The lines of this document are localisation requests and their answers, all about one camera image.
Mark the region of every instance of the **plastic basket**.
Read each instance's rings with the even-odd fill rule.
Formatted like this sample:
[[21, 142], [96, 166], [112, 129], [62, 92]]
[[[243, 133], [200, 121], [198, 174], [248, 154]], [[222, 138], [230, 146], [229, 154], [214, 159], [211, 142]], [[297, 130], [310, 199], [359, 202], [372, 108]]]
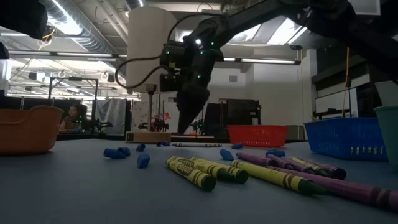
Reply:
[[228, 126], [231, 143], [242, 143], [245, 146], [281, 147], [286, 142], [287, 131], [288, 127], [285, 126]]
[[334, 118], [304, 125], [313, 152], [341, 159], [388, 161], [377, 118]]

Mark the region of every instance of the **blue eraser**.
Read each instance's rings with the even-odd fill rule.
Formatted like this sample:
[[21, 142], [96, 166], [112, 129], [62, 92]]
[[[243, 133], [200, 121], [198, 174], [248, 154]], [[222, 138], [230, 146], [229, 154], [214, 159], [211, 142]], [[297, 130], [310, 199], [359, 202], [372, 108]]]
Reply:
[[148, 154], [141, 154], [137, 158], [138, 169], [142, 169], [148, 166], [150, 157]]
[[232, 149], [241, 149], [241, 148], [243, 148], [243, 144], [242, 144], [242, 143], [235, 144], [235, 145], [233, 145], [231, 148], [232, 148]]
[[126, 156], [123, 153], [117, 151], [116, 149], [105, 149], [104, 157], [108, 157], [111, 159], [125, 159], [126, 158]]
[[157, 147], [160, 147], [160, 146], [171, 146], [168, 142], [165, 142], [165, 141], [160, 141], [160, 142], [158, 142], [157, 144], [156, 144], [156, 146]]
[[130, 156], [130, 149], [128, 147], [120, 147], [118, 151], [123, 153], [125, 156]]
[[226, 149], [221, 149], [220, 150], [220, 155], [222, 156], [222, 158], [226, 161], [232, 161], [234, 160], [234, 157], [232, 156], [232, 154], [226, 150]]
[[272, 155], [277, 156], [277, 157], [286, 156], [285, 151], [277, 150], [277, 149], [268, 150], [268, 151], [266, 152], [266, 156], [268, 156], [269, 154], [272, 154]]
[[144, 152], [144, 149], [145, 149], [145, 145], [144, 145], [144, 144], [139, 144], [139, 145], [137, 146], [136, 151], [137, 151], [137, 152]]

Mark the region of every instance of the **orange basket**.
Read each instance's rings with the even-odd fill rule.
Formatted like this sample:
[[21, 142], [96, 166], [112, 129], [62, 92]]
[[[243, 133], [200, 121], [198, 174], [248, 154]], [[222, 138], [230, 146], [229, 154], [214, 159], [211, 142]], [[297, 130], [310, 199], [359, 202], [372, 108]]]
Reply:
[[244, 146], [282, 147], [286, 142], [288, 127], [271, 125], [227, 126], [232, 144]]

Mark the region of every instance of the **table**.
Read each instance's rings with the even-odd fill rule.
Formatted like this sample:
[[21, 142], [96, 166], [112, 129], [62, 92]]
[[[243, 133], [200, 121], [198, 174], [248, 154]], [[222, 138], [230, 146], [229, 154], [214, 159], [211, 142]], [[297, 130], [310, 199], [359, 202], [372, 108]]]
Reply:
[[[133, 149], [130, 158], [103, 157], [104, 148], [123, 146]], [[244, 185], [217, 182], [212, 192], [204, 192], [166, 168], [165, 161], [172, 155], [219, 161], [219, 148], [147, 145], [149, 167], [138, 169], [135, 147], [85, 139], [57, 142], [51, 152], [38, 156], [0, 157], [0, 223], [398, 222], [398, 214], [392, 212], [338, 197], [306, 197], [253, 177]], [[290, 156], [346, 169], [347, 180], [398, 190], [398, 175], [388, 163], [312, 154], [307, 142], [285, 147]], [[256, 148], [244, 152], [265, 154]]]

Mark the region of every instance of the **person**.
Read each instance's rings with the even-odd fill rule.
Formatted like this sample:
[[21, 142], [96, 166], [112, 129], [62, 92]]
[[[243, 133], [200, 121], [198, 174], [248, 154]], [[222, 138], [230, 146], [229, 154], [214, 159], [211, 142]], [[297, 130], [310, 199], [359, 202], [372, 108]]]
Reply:
[[84, 123], [87, 122], [87, 106], [76, 104], [69, 108], [69, 116], [66, 116], [59, 128], [60, 132], [82, 131]]

